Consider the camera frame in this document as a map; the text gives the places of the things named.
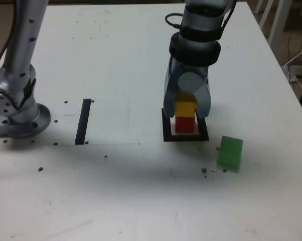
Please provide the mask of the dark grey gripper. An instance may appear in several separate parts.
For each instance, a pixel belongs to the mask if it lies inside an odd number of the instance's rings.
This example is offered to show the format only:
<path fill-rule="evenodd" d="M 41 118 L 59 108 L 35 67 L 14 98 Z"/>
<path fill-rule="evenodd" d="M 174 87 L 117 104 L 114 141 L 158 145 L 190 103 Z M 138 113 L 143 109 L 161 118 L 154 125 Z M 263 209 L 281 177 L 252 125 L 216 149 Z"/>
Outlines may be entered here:
<path fill-rule="evenodd" d="M 163 101 L 166 117 L 173 117 L 175 115 L 175 100 L 179 88 L 184 92 L 191 93 L 195 97 L 198 117 L 206 118 L 211 108 L 208 67 L 179 65 L 179 62 L 175 58 L 170 58 L 165 78 Z"/>

